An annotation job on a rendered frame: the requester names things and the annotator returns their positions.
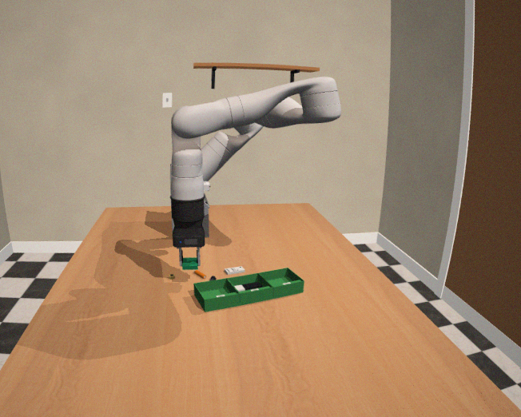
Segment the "white domino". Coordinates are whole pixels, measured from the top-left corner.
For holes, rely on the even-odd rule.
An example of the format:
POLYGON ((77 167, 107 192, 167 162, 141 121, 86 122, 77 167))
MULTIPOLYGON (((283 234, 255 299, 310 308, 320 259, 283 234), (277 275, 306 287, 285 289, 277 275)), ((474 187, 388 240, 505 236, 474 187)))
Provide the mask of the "white domino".
POLYGON ((227 275, 231 275, 231 274, 245 272, 245 270, 243 269, 242 266, 240 266, 240 267, 235 267, 235 268, 225 268, 225 272, 227 275))

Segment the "green three-compartment bin rack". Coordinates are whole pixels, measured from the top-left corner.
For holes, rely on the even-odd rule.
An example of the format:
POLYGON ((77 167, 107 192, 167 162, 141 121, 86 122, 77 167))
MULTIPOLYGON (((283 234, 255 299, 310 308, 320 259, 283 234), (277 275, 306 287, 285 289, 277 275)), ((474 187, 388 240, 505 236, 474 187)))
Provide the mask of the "green three-compartment bin rack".
POLYGON ((304 292, 304 280, 289 268, 194 284, 194 295, 205 312, 253 304, 302 292, 304 292), (259 282, 262 288, 238 292, 234 287, 253 282, 259 282))

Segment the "green rectangular block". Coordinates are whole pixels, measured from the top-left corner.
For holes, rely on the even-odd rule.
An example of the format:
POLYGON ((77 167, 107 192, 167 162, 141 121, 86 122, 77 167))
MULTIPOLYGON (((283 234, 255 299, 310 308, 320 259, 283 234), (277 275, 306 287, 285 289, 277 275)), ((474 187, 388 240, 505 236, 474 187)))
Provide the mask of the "green rectangular block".
POLYGON ((183 258, 182 270, 198 270, 197 258, 183 258))

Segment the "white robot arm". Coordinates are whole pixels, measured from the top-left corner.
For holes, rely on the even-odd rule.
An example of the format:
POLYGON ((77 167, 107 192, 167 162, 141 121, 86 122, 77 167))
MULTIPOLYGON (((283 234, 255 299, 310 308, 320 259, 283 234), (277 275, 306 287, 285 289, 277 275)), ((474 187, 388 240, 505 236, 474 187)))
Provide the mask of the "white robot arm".
POLYGON ((171 120, 172 176, 203 175, 203 181, 209 181, 263 127, 325 123, 335 121, 340 115, 339 94, 331 77, 314 77, 215 102, 183 106, 171 120), (295 94, 300 95, 302 105, 290 98, 295 94), (217 132, 201 149, 201 136, 231 128, 239 135, 217 132))

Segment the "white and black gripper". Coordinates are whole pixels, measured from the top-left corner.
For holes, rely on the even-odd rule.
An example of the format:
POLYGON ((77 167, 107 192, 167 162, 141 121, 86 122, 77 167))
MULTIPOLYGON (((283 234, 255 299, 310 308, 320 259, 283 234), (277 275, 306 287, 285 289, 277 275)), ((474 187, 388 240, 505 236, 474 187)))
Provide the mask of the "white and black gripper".
POLYGON ((201 266, 200 248, 205 246, 204 191, 210 190, 210 183, 199 177, 173 177, 171 180, 171 203, 173 247, 197 247, 197 264, 201 266))

